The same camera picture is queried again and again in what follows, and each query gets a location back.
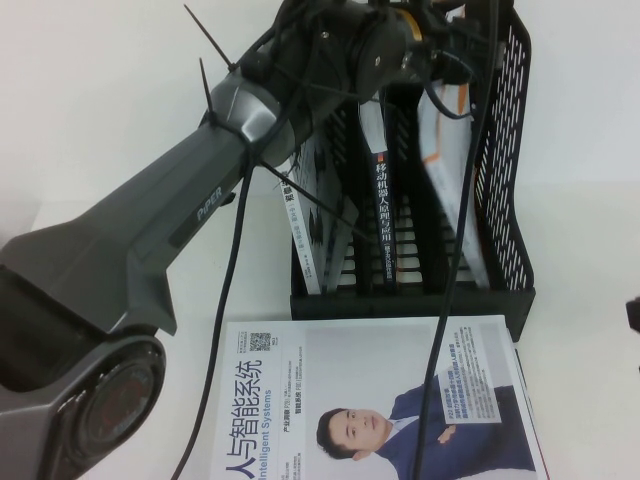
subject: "book spine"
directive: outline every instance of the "book spine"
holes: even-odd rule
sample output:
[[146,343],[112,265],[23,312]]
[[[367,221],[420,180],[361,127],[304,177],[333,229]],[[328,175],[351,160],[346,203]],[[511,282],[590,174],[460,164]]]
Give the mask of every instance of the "book spine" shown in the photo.
[[368,163],[382,258],[382,277],[385,288],[392,291],[397,288],[397,253],[393,222],[395,210],[391,161],[382,107],[379,103],[370,101],[360,106],[359,114],[360,126],[370,152]]
[[370,157],[373,202],[378,226],[378,242],[382,258],[384,286],[394,290],[397,286],[397,254],[393,223],[393,191],[390,181],[389,152],[380,152]]
[[[458,215],[460,212],[460,189],[456,188],[454,181],[448,175],[442,165],[442,161],[427,164],[427,172],[431,183],[436,190],[440,204],[445,211],[454,235],[457,234]],[[484,259],[479,248],[480,239],[477,226],[474,221],[473,197],[467,205],[467,220],[465,222],[465,234],[463,238],[464,259],[469,265],[473,278],[480,288],[489,288],[489,276],[484,265]]]
[[[291,160],[287,160],[282,164],[281,173],[286,175],[291,171],[291,167]],[[284,181],[280,182],[280,188],[282,190],[289,224],[291,225],[293,242],[296,246],[298,260],[302,268],[302,275],[304,276],[304,281],[307,286],[307,293],[309,295],[319,295],[321,293],[320,278],[318,277],[316,265],[313,261],[311,237],[304,223],[304,213],[300,203],[301,195]]]

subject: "blue suit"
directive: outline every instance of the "blue suit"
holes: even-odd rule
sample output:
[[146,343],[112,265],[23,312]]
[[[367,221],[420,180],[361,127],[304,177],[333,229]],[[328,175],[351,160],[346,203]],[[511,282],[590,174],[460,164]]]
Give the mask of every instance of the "blue suit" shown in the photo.
[[[397,397],[390,420],[419,415],[423,392],[421,386]],[[438,377],[434,378],[421,478],[457,480],[498,469],[535,471],[513,387],[495,392],[502,423],[457,425],[442,445],[438,437],[450,425],[445,422]],[[413,480],[418,427],[418,421],[407,425],[376,452],[391,462],[399,480]]]

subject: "white wall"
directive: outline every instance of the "white wall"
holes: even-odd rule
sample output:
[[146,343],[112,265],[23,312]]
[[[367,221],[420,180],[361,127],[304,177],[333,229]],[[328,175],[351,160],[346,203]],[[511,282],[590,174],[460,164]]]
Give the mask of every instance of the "white wall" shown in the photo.
[[[189,4],[235,59],[279,1]],[[519,181],[640,180],[637,3],[516,4],[534,43]],[[188,135],[205,107],[199,56],[220,80],[182,0],[0,0],[0,209],[18,200],[7,186],[96,201]]]
[[638,181],[640,7],[516,0],[533,42],[519,181]]
[[0,248],[16,235],[30,231],[39,209],[36,200],[0,196]]

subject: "black file organizer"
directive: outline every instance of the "black file organizer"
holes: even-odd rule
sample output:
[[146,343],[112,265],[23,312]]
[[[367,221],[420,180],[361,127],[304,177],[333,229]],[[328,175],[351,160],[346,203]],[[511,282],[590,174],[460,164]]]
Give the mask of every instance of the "black file organizer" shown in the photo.
[[[520,338],[535,297],[533,268],[513,201],[530,61],[529,34],[516,12],[511,11],[505,61],[494,81],[491,108],[476,158],[475,205],[491,288],[479,290],[473,283],[458,282],[452,307],[452,315],[505,315],[514,341]],[[308,295],[294,248],[291,288],[294,320],[439,315],[452,236],[446,237],[435,192],[420,161],[416,115],[420,95],[421,91],[414,87],[397,87],[388,93],[388,101],[398,108],[388,122],[391,127],[387,139],[396,167],[396,204],[408,200],[422,281],[400,285],[394,294],[384,292],[382,286],[372,282],[375,274],[372,247],[373,251],[379,250],[377,243],[367,245],[355,237],[352,257],[355,269],[349,272],[355,274],[355,285],[340,288],[335,294]],[[357,106],[347,104],[325,127],[345,193],[360,211],[360,228],[367,230],[363,212],[370,187]],[[347,129],[353,132],[350,136],[344,134]],[[396,224],[403,220],[401,214],[402,210],[397,209]],[[375,230],[368,230],[375,238]]]

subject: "magazine cover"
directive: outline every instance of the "magazine cover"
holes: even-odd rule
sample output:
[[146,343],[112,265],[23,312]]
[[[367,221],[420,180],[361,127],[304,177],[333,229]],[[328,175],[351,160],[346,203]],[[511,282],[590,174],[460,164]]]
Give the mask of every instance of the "magazine cover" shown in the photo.
[[[412,480],[437,319],[230,323],[211,479]],[[452,318],[425,480],[541,480],[503,317]]]
[[[322,132],[317,131],[279,171],[354,225],[358,210],[342,194],[333,158],[325,144]],[[280,186],[307,292],[318,295],[335,291],[351,229],[285,182]]]

